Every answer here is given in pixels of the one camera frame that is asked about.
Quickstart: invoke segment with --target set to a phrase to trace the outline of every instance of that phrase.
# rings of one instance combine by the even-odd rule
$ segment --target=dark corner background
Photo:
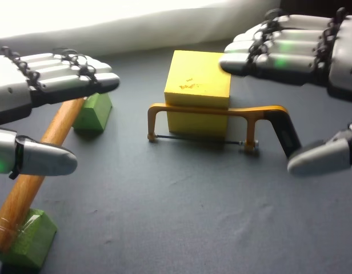
[[[352,14],[352,0],[282,0],[281,8],[289,14],[305,14],[333,17],[335,12],[345,7]]]

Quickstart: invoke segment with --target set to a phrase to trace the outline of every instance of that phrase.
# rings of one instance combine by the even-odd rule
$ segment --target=wooden stick
[[[61,146],[82,108],[84,99],[62,103],[42,142]],[[44,176],[20,175],[0,210],[0,251],[7,252],[15,240]]]

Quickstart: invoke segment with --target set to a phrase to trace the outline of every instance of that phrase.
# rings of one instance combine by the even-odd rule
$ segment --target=yellow foam block
[[[165,87],[166,104],[187,107],[229,107],[230,74],[219,67],[222,53],[174,52]],[[224,138],[226,116],[168,112],[169,131]]]

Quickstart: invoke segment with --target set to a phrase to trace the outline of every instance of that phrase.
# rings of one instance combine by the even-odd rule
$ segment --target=gray tablecloth
[[[228,41],[177,49],[222,51]],[[103,58],[121,77],[97,138],[70,132],[79,160],[70,176],[47,178],[34,204],[59,231],[41,273],[352,273],[352,170],[297,179],[267,121],[260,156],[236,146],[147,141],[147,109],[164,102],[173,49]],[[234,77],[231,106],[281,104],[302,144],[352,121],[352,103],[324,88]],[[59,105],[10,125],[40,139]],[[167,133],[164,113],[157,133]],[[229,139],[246,123],[231,119]],[[0,207],[14,182],[0,175]]]

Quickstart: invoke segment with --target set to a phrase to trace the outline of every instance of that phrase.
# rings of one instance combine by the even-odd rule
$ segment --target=white curtain
[[[0,1],[0,47],[99,56],[232,38],[280,0]]]

